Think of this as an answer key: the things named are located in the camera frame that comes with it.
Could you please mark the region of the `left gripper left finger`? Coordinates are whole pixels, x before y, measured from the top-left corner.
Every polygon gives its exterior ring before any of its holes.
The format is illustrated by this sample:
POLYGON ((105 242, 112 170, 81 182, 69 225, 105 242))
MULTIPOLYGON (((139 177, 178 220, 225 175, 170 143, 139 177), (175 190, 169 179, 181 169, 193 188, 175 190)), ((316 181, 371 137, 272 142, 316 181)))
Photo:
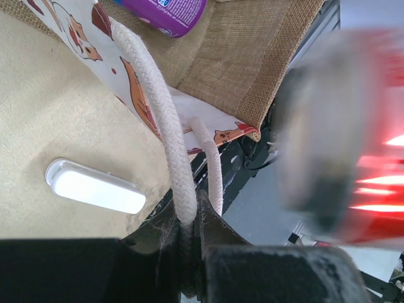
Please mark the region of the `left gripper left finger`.
POLYGON ((4 239, 2 302, 179 302, 173 203, 123 239, 4 239))

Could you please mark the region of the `red cola can back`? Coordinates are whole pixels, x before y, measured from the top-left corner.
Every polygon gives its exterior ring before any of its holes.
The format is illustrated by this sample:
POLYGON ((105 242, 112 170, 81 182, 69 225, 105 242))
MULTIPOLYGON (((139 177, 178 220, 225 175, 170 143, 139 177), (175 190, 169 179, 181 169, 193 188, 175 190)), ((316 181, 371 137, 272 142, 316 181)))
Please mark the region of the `red cola can back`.
POLYGON ((336 30, 279 101, 281 201, 335 244, 403 249, 403 29, 336 30))

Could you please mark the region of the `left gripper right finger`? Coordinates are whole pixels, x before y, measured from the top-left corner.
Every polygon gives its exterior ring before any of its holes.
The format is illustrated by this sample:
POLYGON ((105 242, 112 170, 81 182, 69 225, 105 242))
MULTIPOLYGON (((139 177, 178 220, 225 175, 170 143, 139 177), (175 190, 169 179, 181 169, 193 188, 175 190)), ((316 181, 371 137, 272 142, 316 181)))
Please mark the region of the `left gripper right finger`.
POLYGON ((368 302, 359 270, 335 247, 255 246, 198 197, 201 302, 368 302))

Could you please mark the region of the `canvas bag with cat print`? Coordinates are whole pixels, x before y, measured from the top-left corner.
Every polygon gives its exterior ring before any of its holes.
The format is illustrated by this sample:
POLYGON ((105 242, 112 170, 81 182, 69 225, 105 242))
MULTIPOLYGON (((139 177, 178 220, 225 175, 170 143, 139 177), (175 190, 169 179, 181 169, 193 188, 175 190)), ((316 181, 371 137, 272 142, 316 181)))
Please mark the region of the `canvas bag with cat print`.
POLYGON ((260 127, 322 1, 207 1, 172 38, 115 1, 2 1, 1 10, 65 43, 162 140, 175 212, 197 209, 186 155, 208 152, 219 205, 217 148, 260 127))

